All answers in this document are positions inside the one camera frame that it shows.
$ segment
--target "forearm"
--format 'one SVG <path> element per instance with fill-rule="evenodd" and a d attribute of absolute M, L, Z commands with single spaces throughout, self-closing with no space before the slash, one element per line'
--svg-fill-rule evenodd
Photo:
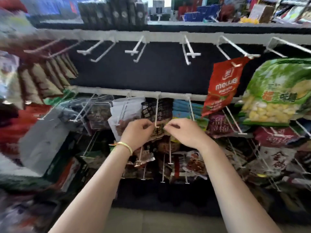
<path fill-rule="evenodd" d="M 200 149 L 229 233 L 279 233 L 220 147 L 211 139 Z"/>
<path fill-rule="evenodd" d="M 49 233 L 102 232 L 129 156 L 128 148 L 116 146 Z"/>

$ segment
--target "tile floor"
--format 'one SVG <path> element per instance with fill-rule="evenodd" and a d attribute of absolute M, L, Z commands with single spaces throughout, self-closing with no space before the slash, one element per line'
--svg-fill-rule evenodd
<path fill-rule="evenodd" d="M 280 225 L 283 233 L 310 233 L 310 227 Z M 110 210 L 104 233 L 227 233 L 220 218 L 143 211 L 125 208 Z"/>

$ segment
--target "orange chinese character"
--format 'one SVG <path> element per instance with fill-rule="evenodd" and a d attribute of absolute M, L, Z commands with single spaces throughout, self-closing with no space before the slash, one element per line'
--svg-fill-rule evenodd
<path fill-rule="evenodd" d="M 274 94 L 274 92 L 272 92 L 272 91 L 265 91 L 262 95 L 262 98 L 263 98 L 263 100 L 266 100 L 266 101 L 272 101 L 273 94 Z"/>

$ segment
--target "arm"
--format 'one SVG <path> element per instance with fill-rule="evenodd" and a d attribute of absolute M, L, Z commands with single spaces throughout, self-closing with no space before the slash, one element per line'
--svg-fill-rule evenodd
<path fill-rule="evenodd" d="M 173 119 L 164 129 L 202 155 L 229 233 L 281 233 L 224 152 L 194 121 Z"/>
<path fill-rule="evenodd" d="M 153 129 L 154 124 L 148 119 L 130 122 L 121 141 L 134 151 L 147 142 Z M 131 155 L 126 146 L 117 145 L 49 233 L 103 232 L 112 200 Z"/>

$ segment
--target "yellow bracelet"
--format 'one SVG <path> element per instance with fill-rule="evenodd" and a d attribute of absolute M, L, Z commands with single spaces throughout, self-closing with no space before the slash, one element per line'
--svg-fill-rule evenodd
<path fill-rule="evenodd" d="M 119 144 L 119 145 L 124 145 L 125 147 L 127 147 L 129 150 L 130 150 L 130 153 L 131 154 L 133 154 L 133 150 L 132 150 L 132 148 L 128 145 L 128 144 L 126 144 L 126 143 L 124 143 L 124 142 L 118 142 L 117 144 Z"/>

